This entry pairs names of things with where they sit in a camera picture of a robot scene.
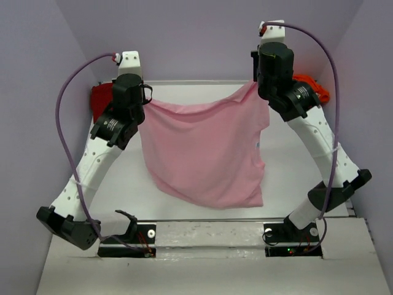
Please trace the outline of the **pink t shirt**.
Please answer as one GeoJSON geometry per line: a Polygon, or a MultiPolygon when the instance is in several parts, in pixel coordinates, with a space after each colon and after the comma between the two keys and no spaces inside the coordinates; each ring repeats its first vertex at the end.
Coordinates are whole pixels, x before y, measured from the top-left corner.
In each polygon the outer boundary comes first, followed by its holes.
{"type": "Polygon", "coordinates": [[[260,135],[270,115],[255,82],[211,103],[153,100],[144,113],[142,153],[159,190],[203,207],[262,206],[260,135]]]}

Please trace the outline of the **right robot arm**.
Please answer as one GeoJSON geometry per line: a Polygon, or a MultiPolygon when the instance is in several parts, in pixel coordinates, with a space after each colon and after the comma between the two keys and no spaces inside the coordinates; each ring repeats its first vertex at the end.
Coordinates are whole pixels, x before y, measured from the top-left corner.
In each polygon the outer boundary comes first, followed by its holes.
{"type": "Polygon", "coordinates": [[[310,223],[345,203],[371,180],[372,174],[368,169],[360,169],[335,142],[312,85],[294,79],[291,49],[281,42],[267,42],[251,56],[260,98],[266,100],[301,139],[322,177],[308,192],[307,199],[284,220],[285,238],[296,241],[305,234],[310,223]]]}

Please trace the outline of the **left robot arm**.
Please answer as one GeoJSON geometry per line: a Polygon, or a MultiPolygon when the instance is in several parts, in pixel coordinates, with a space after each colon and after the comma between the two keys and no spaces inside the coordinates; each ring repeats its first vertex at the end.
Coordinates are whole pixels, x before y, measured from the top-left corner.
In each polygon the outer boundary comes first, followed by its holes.
{"type": "Polygon", "coordinates": [[[93,124],[84,155],[79,163],[71,163],[67,185],[50,206],[40,207],[36,214],[53,235],[82,250],[103,239],[100,221],[88,210],[108,170],[145,119],[146,87],[137,74],[116,78],[112,100],[93,124]]]}

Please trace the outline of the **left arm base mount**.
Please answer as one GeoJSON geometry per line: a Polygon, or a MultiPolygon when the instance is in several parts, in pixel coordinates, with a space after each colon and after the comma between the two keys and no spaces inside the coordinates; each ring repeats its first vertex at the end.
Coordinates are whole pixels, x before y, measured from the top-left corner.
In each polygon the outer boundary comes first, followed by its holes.
{"type": "Polygon", "coordinates": [[[156,222],[139,221],[135,216],[116,210],[129,219],[129,225],[122,235],[114,235],[99,244],[100,258],[155,258],[157,235],[156,222]]]}

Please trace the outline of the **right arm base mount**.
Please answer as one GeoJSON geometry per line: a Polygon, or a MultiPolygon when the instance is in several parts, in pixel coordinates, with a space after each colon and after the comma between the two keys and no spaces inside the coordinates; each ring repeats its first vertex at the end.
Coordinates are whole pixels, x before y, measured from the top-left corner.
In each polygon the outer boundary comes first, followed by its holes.
{"type": "Polygon", "coordinates": [[[319,244],[319,231],[315,222],[302,230],[296,227],[290,228],[283,222],[264,223],[262,240],[265,244],[265,256],[268,258],[323,257],[319,244]]]}

